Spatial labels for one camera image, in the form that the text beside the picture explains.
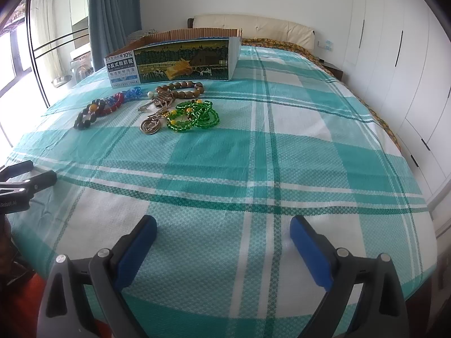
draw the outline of white wardrobe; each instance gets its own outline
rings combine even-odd
[[[451,180],[451,42],[434,13],[424,0],[353,0],[343,69],[431,202]]]

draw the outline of electrical outlet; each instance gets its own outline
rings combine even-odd
[[[330,40],[326,40],[325,42],[318,41],[318,47],[325,49],[326,51],[333,51],[334,44]]]

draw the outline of nightstand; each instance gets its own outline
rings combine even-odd
[[[338,67],[332,65],[331,63],[328,62],[323,62],[322,65],[328,69],[330,72],[332,72],[332,74],[341,81],[342,77],[343,77],[343,71],[341,71]]]

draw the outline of teal plaid bedsheet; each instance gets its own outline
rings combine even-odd
[[[255,47],[242,47],[233,80],[204,85],[220,116],[209,130],[146,136],[145,102],[72,129],[88,102],[116,92],[103,69],[23,136],[8,163],[31,159],[59,179],[10,215],[40,275],[57,254],[90,257],[151,214],[156,242],[123,291],[148,334],[297,337],[324,295],[289,238],[290,219],[303,214],[335,247],[390,254],[406,297],[420,286],[437,258],[430,215],[407,163],[351,92],[298,54]]]

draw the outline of headboard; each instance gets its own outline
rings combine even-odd
[[[243,38],[269,38],[291,42],[313,52],[315,31],[292,21],[239,14],[206,14],[188,19],[188,28],[243,29]]]

